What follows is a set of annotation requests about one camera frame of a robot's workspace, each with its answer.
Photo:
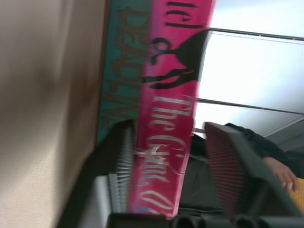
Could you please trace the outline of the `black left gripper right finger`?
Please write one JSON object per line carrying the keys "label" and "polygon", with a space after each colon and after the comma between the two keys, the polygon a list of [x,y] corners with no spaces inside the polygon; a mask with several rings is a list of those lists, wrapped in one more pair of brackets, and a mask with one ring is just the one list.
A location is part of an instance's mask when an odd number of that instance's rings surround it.
{"label": "black left gripper right finger", "polygon": [[205,123],[205,133],[211,174],[228,218],[303,216],[242,133],[212,122]]}

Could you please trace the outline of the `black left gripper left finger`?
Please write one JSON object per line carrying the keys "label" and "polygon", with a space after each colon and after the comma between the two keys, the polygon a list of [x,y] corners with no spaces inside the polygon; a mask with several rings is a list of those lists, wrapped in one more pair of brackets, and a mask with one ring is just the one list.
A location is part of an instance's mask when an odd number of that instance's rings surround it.
{"label": "black left gripper left finger", "polygon": [[58,220],[60,228],[105,228],[111,214],[127,214],[133,168],[134,120],[116,123],[86,158]]}

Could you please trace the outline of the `person's bare hand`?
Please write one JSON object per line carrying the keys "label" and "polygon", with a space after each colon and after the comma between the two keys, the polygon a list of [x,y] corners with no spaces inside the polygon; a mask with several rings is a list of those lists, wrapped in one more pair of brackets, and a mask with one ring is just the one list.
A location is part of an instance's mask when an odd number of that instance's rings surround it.
{"label": "person's bare hand", "polygon": [[263,161],[273,171],[274,175],[281,182],[283,188],[293,192],[299,190],[299,181],[297,177],[286,165],[272,157],[264,157]]}

